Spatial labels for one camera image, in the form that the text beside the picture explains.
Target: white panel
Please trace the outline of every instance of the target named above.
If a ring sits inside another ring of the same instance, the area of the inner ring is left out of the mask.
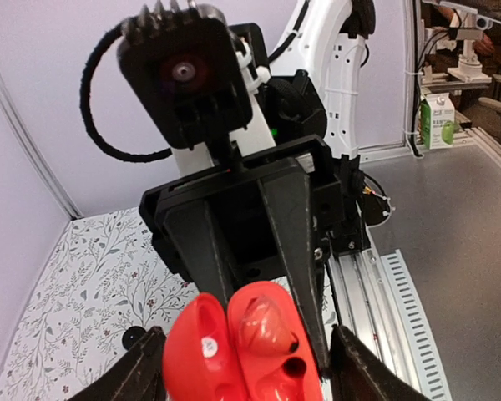
[[[360,72],[358,145],[402,141],[406,68],[405,11],[401,1],[374,0],[377,29],[367,41],[371,56]]]
[[[103,155],[85,134],[78,109],[80,76],[92,48],[143,2],[0,1],[0,71],[34,140],[86,215],[136,206],[145,190],[177,176],[172,158],[131,165]],[[218,6],[229,23],[258,23],[271,50],[295,0],[207,3]],[[114,48],[95,74],[93,109],[100,133],[112,145],[136,153],[166,147],[120,74]]]
[[[67,221],[0,112],[0,367]]]

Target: floral tablecloth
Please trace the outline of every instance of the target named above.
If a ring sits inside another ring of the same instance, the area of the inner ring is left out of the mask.
[[[286,287],[286,281],[278,282]],[[70,223],[23,317],[0,376],[0,401],[68,399],[125,353],[130,326],[168,332],[197,295],[150,245],[137,210]],[[336,322],[326,283],[327,336]],[[325,399],[331,399],[324,384]]]

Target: black cable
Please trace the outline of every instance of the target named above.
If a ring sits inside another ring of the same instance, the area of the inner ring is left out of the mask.
[[[454,11],[455,14],[457,14],[457,17],[458,17],[458,27],[461,28],[462,27],[462,17],[460,17],[460,14],[456,10],[456,8],[454,8],[453,11]]]
[[[366,223],[366,198],[364,198],[364,195],[362,194],[362,197],[360,197],[358,201],[358,205],[360,206],[360,246],[364,250],[366,249],[366,230],[364,227],[367,227]]]
[[[418,55],[419,55],[419,43],[418,43],[418,1],[415,0],[412,2],[413,5],[413,11],[414,11],[414,18],[413,18],[413,27],[414,27],[414,64],[417,63],[418,60]],[[416,116],[418,115],[418,97],[417,96],[417,90],[416,87],[418,86],[418,76],[413,75],[412,79],[414,80],[414,102],[412,104],[413,110],[412,110],[412,124],[410,126],[410,132],[415,132],[416,131]],[[412,152],[414,153],[414,156],[416,157],[421,157],[421,154],[419,153],[418,147],[416,146],[416,140],[414,135],[407,135],[407,141],[410,144],[410,147],[412,149]]]
[[[425,43],[425,46],[423,47],[423,51],[421,52],[421,55],[419,56],[419,59],[417,60],[416,63],[416,71],[419,71],[421,67],[423,66],[423,60],[425,59],[425,56],[427,54],[430,54],[433,51],[434,46],[436,46],[436,43],[438,43],[438,40],[444,38],[448,34],[448,30],[445,29],[443,31],[438,31],[436,32],[433,36],[430,37],[430,39]]]
[[[269,56],[269,63],[272,63],[277,58],[279,58],[286,50],[290,47],[291,43],[295,40],[297,36],[297,32],[301,28],[302,22],[304,21],[304,17],[306,16],[306,12],[308,11],[308,7],[310,6],[310,0],[305,0],[302,4],[301,11],[299,12],[299,16],[295,21],[295,25],[293,26],[293,32],[290,33],[286,40],[282,42],[282,44],[275,49],[275,51]]]
[[[364,175],[368,180],[370,180],[373,184],[375,184],[375,186],[378,188],[379,191],[381,191],[381,195],[387,198],[386,191],[384,190],[384,188],[382,188],[382,185],[380,185],[378,181],[375,180],[373,177],[371,177],[368,173],[364,172]]]
[[[161,150],[160,152],[155,152],[150,155],[132,155],[130,153],[123,152],[121,150],[115,149],[112,145],[104,140],[100,136],[96,129],[93,121],[93,115],[91,113],[91,82],[93,80],[94,71],[99,66],[100,60],[104,54],[108,51],[113,43],[115,43],[120,37],[121,24],[115,26],[109,32],[107,32],[99,43],[94,48],[93,52],[89,56],[87,63],[85,64],[85,69],[82,75],[82,84],[80,86],[80,111],[82,112],[83,123],[85,124],[85,129],[89,137],[93,142],[106,154],[115,159],[122,161],[128,161],[130,163],[149,163],[151,161],[166,159],[171,156],[171,149]]]
[[[366,65],[368,61],[369,61],[369,46],[367,46],[366,43],[366,59],[364,59],[363,63],[360,64],[360,68]]]

